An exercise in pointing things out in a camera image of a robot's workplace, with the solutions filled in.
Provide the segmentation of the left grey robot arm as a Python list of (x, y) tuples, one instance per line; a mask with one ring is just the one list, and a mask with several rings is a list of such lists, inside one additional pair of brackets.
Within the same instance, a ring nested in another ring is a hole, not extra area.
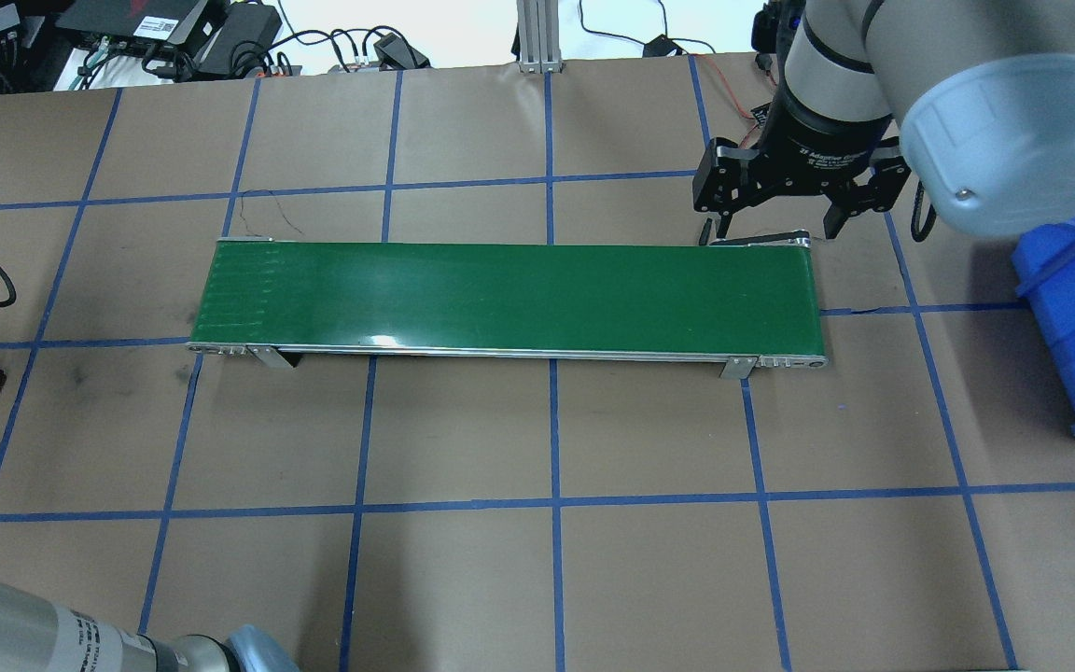
[[(6, 377), (0, 367), (0, 391)], [(156, 639), (0, 582), (0, 671), (293, 671), (253, 625), (230, 637)]]

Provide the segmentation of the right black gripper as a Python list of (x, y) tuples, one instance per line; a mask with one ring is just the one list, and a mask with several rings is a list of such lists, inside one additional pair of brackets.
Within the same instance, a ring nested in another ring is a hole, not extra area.
[(725, 241), (739, 210), (758, 208), (774, 197), (822, 195), (831, 201), (823, 217), (825, 239), (835, 241), (850, 218), (893, 208), (912, 175), (897, 139), (850, 158), (849, 165), (825, 165), (825, 156), (807, 149), (774, 157), (730, 139), (712, 139), (692, 178), (692, 208), (720, 216), (717, 239)]

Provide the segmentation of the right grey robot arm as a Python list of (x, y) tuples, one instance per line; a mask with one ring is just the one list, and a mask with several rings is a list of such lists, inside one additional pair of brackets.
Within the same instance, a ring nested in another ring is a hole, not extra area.
[(692, 208), (827, 197), (825, 235), (916, 175), (943, 221), (1015, 235), (1075, 216), (1075, 1), (769, 1), (779, 65), (751, 147), (714, 137)]

